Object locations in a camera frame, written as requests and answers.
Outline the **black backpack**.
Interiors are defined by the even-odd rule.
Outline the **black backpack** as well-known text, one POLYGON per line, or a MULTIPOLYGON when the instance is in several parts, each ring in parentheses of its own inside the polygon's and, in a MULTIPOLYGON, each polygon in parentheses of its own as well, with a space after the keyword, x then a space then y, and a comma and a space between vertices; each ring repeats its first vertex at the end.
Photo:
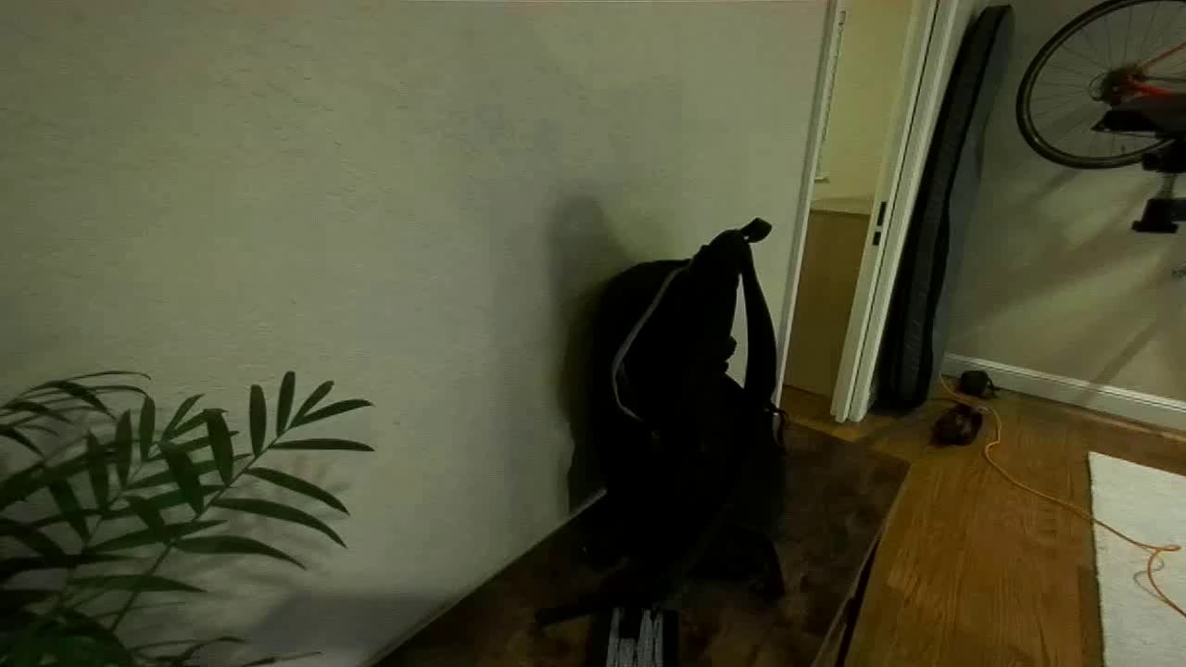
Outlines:
POLYGON ((699 578, 787 590, 780 341, 755 274, 768 217, 616 274, 594 300, 587 431, 602 531, 633 601, 699 578))

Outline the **dark leaning board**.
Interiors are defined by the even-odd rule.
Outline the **dark leaning board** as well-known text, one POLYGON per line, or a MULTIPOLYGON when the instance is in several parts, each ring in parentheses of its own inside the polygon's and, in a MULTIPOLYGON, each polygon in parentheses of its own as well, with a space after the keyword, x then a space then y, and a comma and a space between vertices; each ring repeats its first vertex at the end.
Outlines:
POLYGON ((880 412, 911 412, 930 396, 941 362, 937 337, 956 229, 956 196, 970 184, 970 145, 985 127, 981 107, 999 84, 1007 33, 1007 5, 981 8, 964 31, 901 247, 874 369, 880 412))

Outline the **black shoe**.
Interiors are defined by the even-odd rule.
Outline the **black shoe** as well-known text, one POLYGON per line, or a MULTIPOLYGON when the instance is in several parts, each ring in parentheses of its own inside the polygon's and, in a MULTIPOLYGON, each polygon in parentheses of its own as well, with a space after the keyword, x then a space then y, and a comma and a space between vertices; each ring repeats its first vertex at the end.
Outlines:
POLYGON ((936 422, 930 439, 936 443, 970 443, 978 437, 981 422, 985 422, 981 412, 956 404, 936 422))

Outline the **green palm plant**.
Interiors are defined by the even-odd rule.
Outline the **green palm plant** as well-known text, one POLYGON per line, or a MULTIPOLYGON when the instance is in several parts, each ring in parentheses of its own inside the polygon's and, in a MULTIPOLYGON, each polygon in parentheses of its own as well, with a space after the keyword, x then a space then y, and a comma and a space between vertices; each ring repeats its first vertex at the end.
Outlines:
POLYGON ((241 412, 159 404, 135 369, 30 386, 0 404, 0 667, 275 667, 204 623, 204 573, 292 562, 287 531, 330 536, 349 505, 309 455, 363 404, 282 373, 241 412))

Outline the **bicycle wheel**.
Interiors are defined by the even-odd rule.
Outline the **bicycle wheel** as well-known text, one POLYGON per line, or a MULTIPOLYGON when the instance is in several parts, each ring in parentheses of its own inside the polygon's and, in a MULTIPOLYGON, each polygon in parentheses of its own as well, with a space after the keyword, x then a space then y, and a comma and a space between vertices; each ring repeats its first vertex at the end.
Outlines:
POLYGON ((1051 163, 1131 165, 1186 128, 1186 0, 1096 0, 1031 57, 1015 128, 1051 163))

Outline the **white rug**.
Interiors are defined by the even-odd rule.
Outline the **white rug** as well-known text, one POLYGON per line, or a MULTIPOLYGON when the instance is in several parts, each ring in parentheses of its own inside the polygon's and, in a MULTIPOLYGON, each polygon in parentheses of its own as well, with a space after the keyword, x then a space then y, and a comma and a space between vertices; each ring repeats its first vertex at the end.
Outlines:
POLYGON ((1186 667, 1186 479, 1090 455, 1104 667, 1186 667))

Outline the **white door frame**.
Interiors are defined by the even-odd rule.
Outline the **white door frame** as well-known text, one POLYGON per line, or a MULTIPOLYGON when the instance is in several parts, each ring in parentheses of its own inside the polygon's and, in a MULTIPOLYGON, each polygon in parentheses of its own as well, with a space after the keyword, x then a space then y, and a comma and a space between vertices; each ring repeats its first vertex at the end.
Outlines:
POLYGON ((895 276, 970 0, 822 0, 784 311, 784 404, 871 416, 895 276))

